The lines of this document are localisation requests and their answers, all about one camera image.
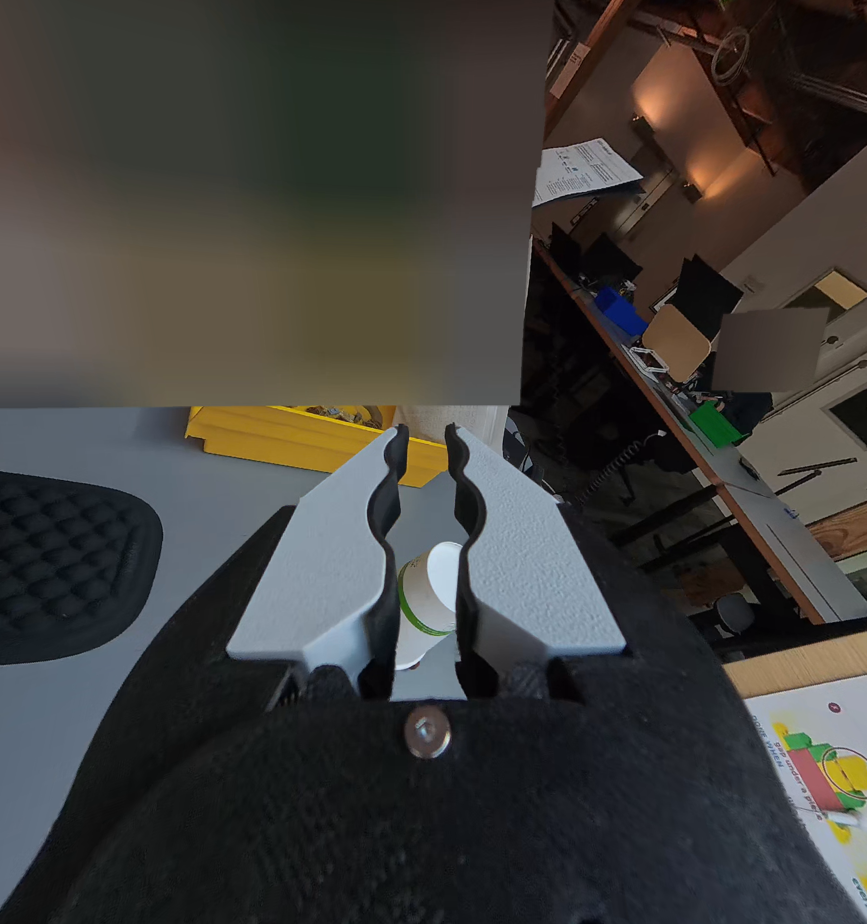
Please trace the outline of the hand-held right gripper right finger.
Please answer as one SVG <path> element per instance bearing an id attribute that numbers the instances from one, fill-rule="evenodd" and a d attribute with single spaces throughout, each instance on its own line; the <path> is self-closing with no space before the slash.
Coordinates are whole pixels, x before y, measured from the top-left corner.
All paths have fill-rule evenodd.
<path id="1" fill-rule="evenodd" d="M 494 698 L 515 671 L 542 684 L 552 664 L 621 656 L 623 633 L 552 495 L 468 429 L 445 431 L 459 554 L 456 673 Z"/>

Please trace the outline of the green plastic box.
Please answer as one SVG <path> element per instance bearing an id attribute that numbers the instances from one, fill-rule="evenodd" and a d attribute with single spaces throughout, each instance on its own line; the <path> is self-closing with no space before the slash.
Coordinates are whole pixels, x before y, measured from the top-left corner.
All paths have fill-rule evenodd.
<path id="1" fill-rule="evenodd" d="M 737 445 L 748 437 L 728 421 L 714 401 L 699 405 L 689 415 L 689 421 L 716 449 Z"/>

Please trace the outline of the long grey office desk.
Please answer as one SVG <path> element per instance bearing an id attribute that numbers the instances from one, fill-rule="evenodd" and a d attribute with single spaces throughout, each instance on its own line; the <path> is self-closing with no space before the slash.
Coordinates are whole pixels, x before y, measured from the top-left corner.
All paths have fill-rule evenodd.
<path id="1" fill-rule="evenodd" d="M 594 305 L 584 289 L 573 283 L 543 243 L 531 240 L 532 253 L 551 271 L 591 328 L 605 343 L 612 361 L 642 394 L 653 411 L 693 460 L 704 486 L 698 494 L 708 500 L 719 497 L 730 516 L 773 570 L 801 614 L 815 625 L 855 622 L 867 617 L 867 601 L 814 538 L 806 525 L 767 484 L 742 466 L 732 446 L 714 447 L 691 423 L 687 412 L 667 388 L 637 367 L 623 340 L 622 331 Z"/>

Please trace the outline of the black monitor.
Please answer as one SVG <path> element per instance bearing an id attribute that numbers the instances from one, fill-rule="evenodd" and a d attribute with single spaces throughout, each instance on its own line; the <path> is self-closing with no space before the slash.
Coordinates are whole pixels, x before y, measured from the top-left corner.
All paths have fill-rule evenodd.
<path id="1" fill-rule="evenodd" d="M 670 303 L 709 341 L 723 317 L 739 305 L 744 291 L 726 280 L 699 255 L 685 259 Z"/>

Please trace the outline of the white paper cup green stripe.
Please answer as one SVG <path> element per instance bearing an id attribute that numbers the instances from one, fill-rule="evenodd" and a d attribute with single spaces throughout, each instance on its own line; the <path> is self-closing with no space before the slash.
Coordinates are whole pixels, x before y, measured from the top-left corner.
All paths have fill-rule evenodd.
<path id="1" fill-rule="evenodd" d="M 437 644 L 455 634 L 461 550 L 456 542 L 440 542 L 398 572 L 397 671 L 413 668 Z"/>

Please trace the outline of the black quilted wrist rest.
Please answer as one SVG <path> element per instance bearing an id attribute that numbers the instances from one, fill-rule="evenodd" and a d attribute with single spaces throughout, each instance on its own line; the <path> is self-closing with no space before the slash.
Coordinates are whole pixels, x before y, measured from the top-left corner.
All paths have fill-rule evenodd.
<path id="1" fill-rule="evenodd" d="M 163 538 L 130 493 L 0 471 L 0 666 L 115 640 L 147 603 Z"/>

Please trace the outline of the yellow plastic bin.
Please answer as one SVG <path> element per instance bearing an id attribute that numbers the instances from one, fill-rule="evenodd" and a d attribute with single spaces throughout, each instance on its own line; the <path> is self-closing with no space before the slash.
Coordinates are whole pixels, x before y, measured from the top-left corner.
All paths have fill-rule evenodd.
<path id="1" fill-rule="evenodd" d="M 341 468 L 381 431 L 287 407 L 192 407 L 186 438 L 206 453 L 326 474 Z"/>

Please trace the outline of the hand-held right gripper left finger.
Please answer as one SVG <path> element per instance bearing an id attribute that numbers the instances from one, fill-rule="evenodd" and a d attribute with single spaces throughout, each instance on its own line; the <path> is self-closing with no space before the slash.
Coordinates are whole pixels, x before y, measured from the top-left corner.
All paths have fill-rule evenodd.
<path id="1" fill-rule="evenodd" d="M 389 698 L 400 625 L 395 556 L 408 427 L 384 431 L 305 494 L 227 645 L 243 662 L 301 676 L 341 669 L 364 698 Z"/>

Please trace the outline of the white printed paper sheet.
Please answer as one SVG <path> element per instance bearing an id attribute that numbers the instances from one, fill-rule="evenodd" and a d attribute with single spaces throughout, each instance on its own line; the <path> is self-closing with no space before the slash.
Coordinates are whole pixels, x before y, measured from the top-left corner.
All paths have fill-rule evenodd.
<path id="1" fill-rule="evenodd" d="M 536 172 L 532 208 L 632 188 L 642 179 L 643 174 L 601 138 L 545 148 Z"/>

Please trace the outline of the wooden board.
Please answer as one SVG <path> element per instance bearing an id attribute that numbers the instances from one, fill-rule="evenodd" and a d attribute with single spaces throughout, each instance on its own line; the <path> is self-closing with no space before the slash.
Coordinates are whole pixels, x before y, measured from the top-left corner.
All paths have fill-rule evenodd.
<path id="1" fill-rule="evenodd" d="M 833 561 L 867 552 L 867 501 L 815 521 L 808 530 Z"/>

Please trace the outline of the blue plastic bin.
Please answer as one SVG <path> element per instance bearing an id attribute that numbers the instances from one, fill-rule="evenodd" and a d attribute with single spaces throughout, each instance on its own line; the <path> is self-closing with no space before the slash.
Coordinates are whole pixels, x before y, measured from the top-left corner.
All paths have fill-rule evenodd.
<path id="1" fill-rule="evenodd" d="M 604 317 L 632 338 L 642 336 L 649 326 L 635 306 L 610 286 L 598 290 L 594 303 Z"/>

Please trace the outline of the colourful brick leaflet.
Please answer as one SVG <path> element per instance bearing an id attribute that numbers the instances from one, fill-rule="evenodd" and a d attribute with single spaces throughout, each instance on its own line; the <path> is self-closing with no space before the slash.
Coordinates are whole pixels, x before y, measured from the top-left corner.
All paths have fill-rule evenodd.
<path id="1" fill-rule="evenodd" d="M 867 675 L 745 703 L 792 808 L 867 922 Z"/>

